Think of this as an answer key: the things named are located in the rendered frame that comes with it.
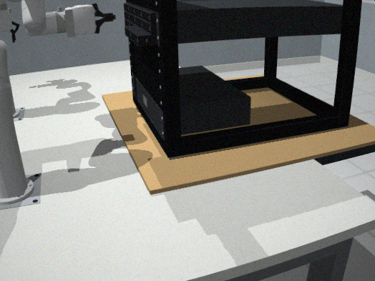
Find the black metal rack frame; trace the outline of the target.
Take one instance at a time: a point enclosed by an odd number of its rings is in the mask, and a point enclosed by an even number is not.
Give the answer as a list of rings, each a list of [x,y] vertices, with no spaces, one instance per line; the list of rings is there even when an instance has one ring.
[[[362,0],[126,3],[156,15],[157,45],[128,38],[132,97],[169,159],[349,125]],[[324,34],[341,35],[333,107],[276,78],[279,36]],[[203,66],[179,68],[178,44],[254,38],[266,38],[264,77],[224,80]],[[316,116],[224,129],[250,124],[251,97],[242,90],[266,87]],[[192,134],[215,129],[224,130]]]

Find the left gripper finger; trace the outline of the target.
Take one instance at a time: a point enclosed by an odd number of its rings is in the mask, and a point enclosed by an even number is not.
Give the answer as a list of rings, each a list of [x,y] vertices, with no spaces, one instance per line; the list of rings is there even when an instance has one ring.
[[[10,32],[12,33],[12,41],[13,43],[16,41],[16,37],[15,37],[15,33],[17,32],[18,28],[19,28],[19,24],[15,23],[12,21],[12,24],[16,26],[15,30],[10,30]]]

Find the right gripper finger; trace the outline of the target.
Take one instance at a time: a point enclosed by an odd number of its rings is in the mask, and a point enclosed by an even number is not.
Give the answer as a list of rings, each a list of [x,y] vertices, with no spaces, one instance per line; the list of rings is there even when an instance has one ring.
[[[113,13],[108,13],[108,14],[103,14],[99,9],[98,9],[98,6],[97,4],[91,4],[93,5],[94,9],[95,9],[95,16],[101,16],[102,18],[112,18],[112,17],[116,17]]]
[[[115,18],[115,17],[112,17],[112,18],[103,18],[103,19],[100,19],[100,20],[96,20],[95,23],[96,23],[97,27],[96,27],[96,32],[95,32],[95,34],[98,34],[98,33],[99,33],[100,27],[101,27],[101,25],[102,25],[104,22],[107,22],[107,21],[113,21],[113,19],[116,19],[116,18]]]

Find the tan flat board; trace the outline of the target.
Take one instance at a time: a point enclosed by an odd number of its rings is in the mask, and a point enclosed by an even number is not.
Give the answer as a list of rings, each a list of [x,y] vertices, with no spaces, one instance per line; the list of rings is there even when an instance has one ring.
[[[242,92],[251,97],[250,124],[224,129],[316,116],[267,87]],[[375,144],[375,127],[350,114],[349,125],[342,129],[169,159],[133,102],[132,91],[102,94],[102,98],[150,194],[238,177]]]

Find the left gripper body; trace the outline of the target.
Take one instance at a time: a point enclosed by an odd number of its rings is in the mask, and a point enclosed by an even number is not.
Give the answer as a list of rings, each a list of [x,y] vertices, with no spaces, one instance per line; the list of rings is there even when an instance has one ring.
[[[11,14],[8,9],[0,10],[0,32],[12,30]]]

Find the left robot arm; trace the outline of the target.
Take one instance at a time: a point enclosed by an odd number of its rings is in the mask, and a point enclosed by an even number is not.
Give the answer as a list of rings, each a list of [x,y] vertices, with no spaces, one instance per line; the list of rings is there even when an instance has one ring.
[[[5,10],[7,8],[6,0],[0,0],[0,10]],[[8,9],[11,14],[11,9]],[[6,78],[9,83],[9,70],[8,70],[8,61],[7,61],[7,47],[4,41],[0,40],[0,76]],[[16,118],[20,115],[20,111],[15,109],[14,98],[12,95],[12,107],[13,107],[13,118]]]

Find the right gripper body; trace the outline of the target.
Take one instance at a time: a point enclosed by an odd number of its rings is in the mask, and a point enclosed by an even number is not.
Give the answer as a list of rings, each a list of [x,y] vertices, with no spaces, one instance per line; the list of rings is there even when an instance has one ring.
[[[71,6],[73,9],[75,34],[93,34],[96,32],[94,7],[91,4]]]

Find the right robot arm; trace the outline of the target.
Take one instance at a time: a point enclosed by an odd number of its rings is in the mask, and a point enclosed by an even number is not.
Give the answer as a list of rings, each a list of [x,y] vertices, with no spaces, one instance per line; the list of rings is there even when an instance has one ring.
[[[45,12],[44,0],[21,1],[22,21],[29,36],[66,33],[75,37],[72,9],[57,7]],[[66,27],[66,28],[65,28]],[[0,76],[0,205],[26,199],[34,191],[34,183],[26,178],[14,126],[12,90],[9,81]]]

